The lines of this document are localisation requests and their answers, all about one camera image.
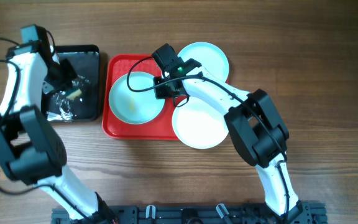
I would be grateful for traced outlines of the white plate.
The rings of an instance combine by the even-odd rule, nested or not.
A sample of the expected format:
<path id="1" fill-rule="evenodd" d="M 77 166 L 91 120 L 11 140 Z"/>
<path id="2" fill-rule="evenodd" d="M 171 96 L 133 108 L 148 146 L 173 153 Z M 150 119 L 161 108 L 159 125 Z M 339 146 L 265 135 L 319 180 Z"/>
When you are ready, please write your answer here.
<path id="1" fill-rule="evenodd" d="M 183 144 L 195 149 L 215 147 L 229 132 L 220 112 L 192 96 L 174 109 L 172 128 Z"/>

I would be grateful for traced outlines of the light blue plate top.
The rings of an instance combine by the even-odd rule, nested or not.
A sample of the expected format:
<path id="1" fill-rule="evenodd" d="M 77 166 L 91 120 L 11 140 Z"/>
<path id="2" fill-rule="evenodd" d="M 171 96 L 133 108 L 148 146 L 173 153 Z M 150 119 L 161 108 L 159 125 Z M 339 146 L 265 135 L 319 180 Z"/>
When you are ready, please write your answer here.
<path id="1" fill-rule="evenodd" d="M 229 60 L 225 53 L 214 44 L 195 42 L 187 45 L 178 53 L 184 61 L 192 58 L 202 64 L 212 75 L 226 82 L 229 76 Z"/>

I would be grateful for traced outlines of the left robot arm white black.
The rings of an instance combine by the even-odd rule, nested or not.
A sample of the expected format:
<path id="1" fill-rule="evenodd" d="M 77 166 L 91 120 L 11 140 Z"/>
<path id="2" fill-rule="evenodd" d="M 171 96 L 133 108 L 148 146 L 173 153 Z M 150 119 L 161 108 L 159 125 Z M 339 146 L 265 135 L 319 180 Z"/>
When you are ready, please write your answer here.
<path id="1" fill-rule="evenodd" d="M 78 89 L 69 60 L 60 60 L 51 33 L 32 24 L 21 29 L 23 43 L 9 48 L 3 63 L 9 76 L 0 104 L 0 167 L 12 181 L 43 190 L 68 213 L 70 223 L 117 223 L 106 202 L 67 165 L 65 146 L 47 120 L 44 98 Z M 14 195 L 0 186 L 0 192 Z"/>

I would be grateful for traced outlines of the light blue plate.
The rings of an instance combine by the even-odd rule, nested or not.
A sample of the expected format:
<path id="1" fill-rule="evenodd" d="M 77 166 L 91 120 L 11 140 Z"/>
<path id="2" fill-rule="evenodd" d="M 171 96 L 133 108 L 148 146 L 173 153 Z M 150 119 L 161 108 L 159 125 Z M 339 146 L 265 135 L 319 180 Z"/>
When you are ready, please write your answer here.
<path id="1" fill-rule="evenodd" d="M 163 110 L 165 100 L 157 99 L 153 90 L 131 91 L 127 86 L 127 74 L 112 85 L 109 98 L 112 113 L 128 124 L 144 124 L 155 119 Z"/>
<path id="2" fill-rule="evenodd" d="M 214 44 L 195 42 L 187 45 L 178 53 L 184 61 L 192 58 L 202 64 L 212 75 L 226 82 L 229 76 L 229 60 L 225 53 Z"/>

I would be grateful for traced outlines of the yellow green sponge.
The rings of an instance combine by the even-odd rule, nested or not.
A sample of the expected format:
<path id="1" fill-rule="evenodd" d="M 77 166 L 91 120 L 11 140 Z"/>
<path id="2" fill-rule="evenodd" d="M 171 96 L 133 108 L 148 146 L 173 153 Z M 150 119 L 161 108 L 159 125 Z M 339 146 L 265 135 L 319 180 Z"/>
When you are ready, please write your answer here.
<path id="1" fill-rule="evenodd" d="M 64 97 L 68 100 L 74 100 L 82 94 L 79 88 L 74 88 L 65 92 Z"/>

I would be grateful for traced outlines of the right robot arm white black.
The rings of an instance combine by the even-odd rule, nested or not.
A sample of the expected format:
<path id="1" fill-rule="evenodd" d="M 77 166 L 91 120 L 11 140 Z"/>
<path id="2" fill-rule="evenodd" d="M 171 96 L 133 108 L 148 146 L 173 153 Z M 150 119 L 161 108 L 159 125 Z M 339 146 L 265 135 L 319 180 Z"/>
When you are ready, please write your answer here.
<path id="1" fill-rule="evenodd" d="M 269 95 L 235 88 L 193 58 L 183 60 L 164 44 L 151 57 L 162 71 L 154 84 L 158 98 L 193 96 L 223 115 L 234 149 L 256 168 L 265 203 L 282 223 L 299 215 L 299 198 L 287 169 L 289 131 Z"/>

